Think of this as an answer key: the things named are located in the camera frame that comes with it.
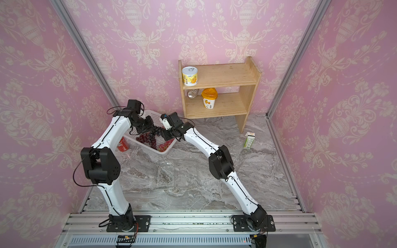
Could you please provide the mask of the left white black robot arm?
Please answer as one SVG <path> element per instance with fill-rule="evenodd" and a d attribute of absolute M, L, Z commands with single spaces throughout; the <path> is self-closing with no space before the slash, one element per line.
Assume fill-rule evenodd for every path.
<path fill-rule="evenodd" d="M 79 164 L 83 165 L 84 174 L 92 183 L 90 187 L 99 188 L 108 206 L 107 232 L 137 233 L 139 230 L 139 224 L 118 179 L 121 165 L 114 152 L 128 130 L 136 129 L 140 134 L 154 127 L 153 120 L 150 117 L 143 118 L 143 114 L 144 108 L 140 104 L 115 111 L 101 137 L 80 153 Z"/>

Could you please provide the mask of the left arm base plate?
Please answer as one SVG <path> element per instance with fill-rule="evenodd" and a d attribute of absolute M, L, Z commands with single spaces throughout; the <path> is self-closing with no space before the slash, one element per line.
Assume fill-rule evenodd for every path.
<path fill-rule="evenodd" d="M 151 224 L 151 216 L 134 216 L 132 220 L 110 221 L 106 227 L 108 233 L 115 232 L 139 232 L 146 233 Z"/>

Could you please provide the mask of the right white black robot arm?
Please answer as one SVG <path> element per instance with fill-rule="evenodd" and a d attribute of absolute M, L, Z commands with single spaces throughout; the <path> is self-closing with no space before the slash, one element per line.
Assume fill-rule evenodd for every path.
<path fill-rule="evenodd" d="M 239 179 L 232 157 L 225 145 L 219 146 L 197 131 L 194 124 L 183 122 L 176 112 L 163 114 L 160 121 L 164 126 L 162 137 L 168 141 L 173 138 L 184 140 L 195 146 L 207 158 L 210 173 L 223 182 L 237 199 L 247 224 L 253 231 L 269 230 L 269 215 L 266 210 L 250 195 Z"/>

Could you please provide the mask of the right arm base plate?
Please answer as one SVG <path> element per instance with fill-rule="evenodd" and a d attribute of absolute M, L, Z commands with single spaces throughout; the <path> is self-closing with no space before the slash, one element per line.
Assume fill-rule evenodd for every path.
<path fill-rule="evenodd" d="M 232 215 L 231 223 L 233 224 L 234 232 L 256 232 L 256 233 L 267 233 L 267 232 L 275 232 L 275 221 L 273 216 L 267 215 L 264 219 L 264 223 L 261 224 L 260 227 L 250 227 L 247 217 L 244 215 Z"/>

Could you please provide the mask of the black grape bunch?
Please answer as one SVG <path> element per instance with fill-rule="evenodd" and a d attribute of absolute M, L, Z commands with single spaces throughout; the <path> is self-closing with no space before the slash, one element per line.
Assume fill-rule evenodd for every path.
<path fill-rule="evenodd" d="M 153 129 L 149 132 L 149 137 L 150 138 L 155 138 L 155 137 L 163 137 L 163 131 L 165 129 L 163 127 L 158 127 L 154 126 Z"/>

